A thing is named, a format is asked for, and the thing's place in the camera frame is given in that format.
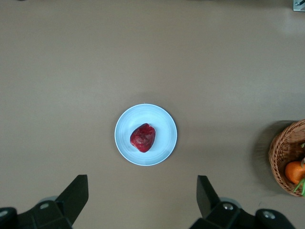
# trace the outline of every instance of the woven basket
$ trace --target woven basket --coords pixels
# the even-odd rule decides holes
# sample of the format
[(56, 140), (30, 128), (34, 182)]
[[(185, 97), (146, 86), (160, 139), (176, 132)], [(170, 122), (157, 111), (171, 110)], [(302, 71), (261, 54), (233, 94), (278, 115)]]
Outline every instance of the woven basket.
[(286, 178), (285, 167), (289, 162), (301, 161), (305, 157), (302, 143), (305, 143), (305, 119), (291, 124), (276, 136), (269, 150), (271, 170), (277, 183), (288, 193), (298, 197), (303, 197), (302, 189), (299, 188), (294, 193), (296, 185)]

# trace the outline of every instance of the plate rim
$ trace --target plate rim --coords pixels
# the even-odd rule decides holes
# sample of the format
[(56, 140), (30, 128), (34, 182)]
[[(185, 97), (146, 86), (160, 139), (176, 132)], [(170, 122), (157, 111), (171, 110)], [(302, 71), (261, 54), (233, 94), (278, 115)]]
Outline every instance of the plate rim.
[[(168, 154), (168, 156), (167, 156), (166, 158), (164, 158), (163, 160), (161, 160), (161, 161), (159, 161), (159, 162), (157, 162), (157, 163), (154, 163), (154, 164), (149, 164), (149, 165), (138, 164), (138, 163), (135, 163), (135, 162), (133, 162), (133, 161), (127, 159), (127, 158), (124, 156), (124, 154), (120, 151), (120, 149), (119, 149), (119, 147), (118, 147), (117, 139), (116, 139), (117, 126), (118, 126), (118, 123), (120, 122), (121, 118), (124, 116), (124, 114), (127, 113), (129, 110), (134, 109), (134, 108), (137, 107), (137, 106), (143, 106), (143, 105), (154, 106), (154, 107), (156, 107), (156, 108), (158, 108), (158, 109), (163, 110), (166, 114), (168, 114), (168, 116), (169, 116), (170, 119), (172, 120), (173, 125), (174, 125), (174, 130), (175, 130), (175, 140), (174, 140), (174, 145), (173, 145), (173, 149), (171, 150), (171, 152), (170, 152), (170, 153)], [(117, 149), (119, 150), (120, 154), (121, 154), (127, 161), (129, 161), (129, 162), (131, 162), (131, 163), (133, 163), (133, 164), (135, 164), (135, 165), (138, 165), (138, 166), (154, 166), (154, 165), (157, 165), (157, 164), (163, 162), (164, 160), (166, 160), (166, 159), (172, 154), (172, 152), (174, 151), (174, 149), (175, 149), (175, 147), (176, 147), (176, 144), (177, 144), (177, 139), (178, 139), (178, 130), (177, 130), (176, 122), (174, 121), (173, 117), (172, 117), (165, 109), (163, 109), (162, 107), (157, 106), (157, 105), (155, 105), (155, 104), (137, 104), (137, 105), (134, 105), (134, 106), (132, 106), (132, 107), (129, 107), (127, 110), (125, 110), (125, 111), (121, 114), (120, 118), (118, 119), (118, 121), (117, 121), (117, 123), (116, 123), (116, 125), (115, 125), (115, 129), (114, 129), (114, 140), (115, 140), (116, 147), (117, 147)]]

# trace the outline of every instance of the plate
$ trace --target plate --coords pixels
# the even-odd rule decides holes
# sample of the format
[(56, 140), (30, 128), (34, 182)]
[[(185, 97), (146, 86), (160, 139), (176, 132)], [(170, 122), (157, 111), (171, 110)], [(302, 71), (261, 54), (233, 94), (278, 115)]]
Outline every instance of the plate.
[[(156, 131), (152, 147), (141, 153), (131, 145), (130, 136), (144, 123)], [(139, 104), (126, 110), (119, 118), (114, 138), (124, 158), (139, 166), (153, 166), (164, 161), (172, 153), (177, 142), (177, 128), (173, 118), (161, 107), (153, 104)]]

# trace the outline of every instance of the red fruit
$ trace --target red fruit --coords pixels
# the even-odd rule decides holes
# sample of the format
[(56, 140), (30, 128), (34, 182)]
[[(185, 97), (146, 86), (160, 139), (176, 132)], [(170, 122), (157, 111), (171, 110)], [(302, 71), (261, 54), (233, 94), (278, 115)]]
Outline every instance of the red fruit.
[(156, 131), (148, 123), (136, 128), (130, 136), (130, 143), (140, 152), (147, 152), (153, 145)]

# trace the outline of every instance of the screw head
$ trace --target screw head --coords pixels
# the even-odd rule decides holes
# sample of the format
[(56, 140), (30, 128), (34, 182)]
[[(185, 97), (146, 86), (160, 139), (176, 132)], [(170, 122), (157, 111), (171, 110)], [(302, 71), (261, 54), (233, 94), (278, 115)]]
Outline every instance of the screw head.
[(0, 212), (0, 217), (3, 217), (3, 216), (5, 216), (6, 214), (8, 214), (8, 211), (2, 211), (2, 212)]
[(45, 208), (47, 208), (48, 206), (49, 206), (48, 203), (41, 204), (41, 205), (40, 205), (40, 209), (45, 209)]
[(275, 215), (270, 211), (263, 211), (263, 215), (268, 219), (275, 219)]
[(224, 209), (226, 209), (226, 210), (233, 210), (232, 204), (229, 204), (229, 203), (223, 204), (223, 207), (224, 207)]

